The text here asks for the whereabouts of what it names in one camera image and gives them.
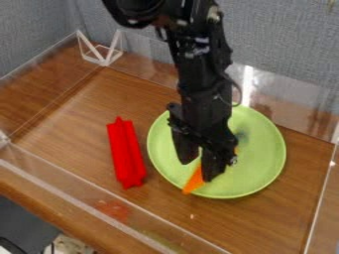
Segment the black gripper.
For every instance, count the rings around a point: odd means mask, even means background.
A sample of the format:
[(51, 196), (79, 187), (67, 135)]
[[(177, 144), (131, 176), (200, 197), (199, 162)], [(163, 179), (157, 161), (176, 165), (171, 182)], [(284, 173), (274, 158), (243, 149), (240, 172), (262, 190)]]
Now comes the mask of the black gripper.
[(232, 116), (232, 89), (215, 86), (181, 92), (181, 102), (167, 105), (168, 125), (180, 163), (188, 165), (203, 148), (203, 180), (211, 182), (237, 161), (237, 138), (228, 127)]

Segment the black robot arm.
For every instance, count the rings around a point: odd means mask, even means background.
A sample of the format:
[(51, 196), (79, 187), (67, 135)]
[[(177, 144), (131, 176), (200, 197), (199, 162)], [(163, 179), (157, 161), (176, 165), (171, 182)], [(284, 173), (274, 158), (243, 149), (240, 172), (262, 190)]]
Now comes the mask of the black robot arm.
[(209, 182), (237, 159), (239, 140), (228, 127), (232, 90), (225, 74), (232, 49), (216, 0), (101, 0), (115, 22), (129, 29), (152, 26), (177, 69), (181, 101), (169, 103), (168, 125), (181, 164), (201, 160)]

